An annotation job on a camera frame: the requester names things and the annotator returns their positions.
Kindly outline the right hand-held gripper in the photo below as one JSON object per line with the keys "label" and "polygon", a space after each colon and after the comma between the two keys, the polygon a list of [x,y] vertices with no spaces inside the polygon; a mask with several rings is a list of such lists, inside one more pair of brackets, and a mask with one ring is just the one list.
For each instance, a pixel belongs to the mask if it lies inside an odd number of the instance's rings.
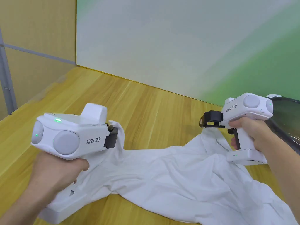
{"label": "right hand-held gripper", "polygon": [[227,128],[228,134],[233,134],[238,150],[228,152],[226,159],[230,163],[244,166],[267,164],[263,153],[254,147],[253,139],[243,128],[230,127],[229,122],[248,117],[251,120],[268,120],[273,116],[273,103],[269,98],[244,93],[237,98],[225,100],[221,111],[208,111],[200,118],[200,127]]}

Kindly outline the person's right hand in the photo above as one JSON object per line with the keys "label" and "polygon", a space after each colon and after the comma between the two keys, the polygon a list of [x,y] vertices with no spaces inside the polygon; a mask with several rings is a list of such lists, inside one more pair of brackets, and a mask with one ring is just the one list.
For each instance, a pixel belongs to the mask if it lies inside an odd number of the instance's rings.
{"label": "person's right hand", "polygon": [[270,144],[274,134],[271,129],[261,120],[251,120],[242,117],[238,120],[229,122],[233,128],[242,128],[253,139],[254,147],[261,152]]}

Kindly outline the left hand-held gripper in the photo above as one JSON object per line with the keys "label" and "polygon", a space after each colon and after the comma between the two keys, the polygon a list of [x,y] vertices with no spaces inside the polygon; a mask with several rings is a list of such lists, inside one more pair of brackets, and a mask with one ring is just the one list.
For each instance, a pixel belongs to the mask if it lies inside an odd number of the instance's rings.
{"label": "left hand-held gripper", "polygon": [[106,123],[107,111],[104,106],[87,103],[80,115],[45,113],[37,117],[31,145],[68,161],[82,158],[89,163],[76,183],[59,192],[42,210],[42,220],[59,224],[89,203],[92,188],[98,183],[99,165],[117,141],[117,128]]}

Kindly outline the person's left hand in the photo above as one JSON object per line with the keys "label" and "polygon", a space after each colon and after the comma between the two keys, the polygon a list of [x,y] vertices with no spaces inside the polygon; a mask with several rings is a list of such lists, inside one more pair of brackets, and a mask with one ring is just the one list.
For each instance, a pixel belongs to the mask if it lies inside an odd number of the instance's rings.
{"label": "person's left hand", "polygon": [[65,160],[40,152],[34,162],[27,191],[45,207],[57,194],[76,181],[80,172],[86,171],[85,159]]}

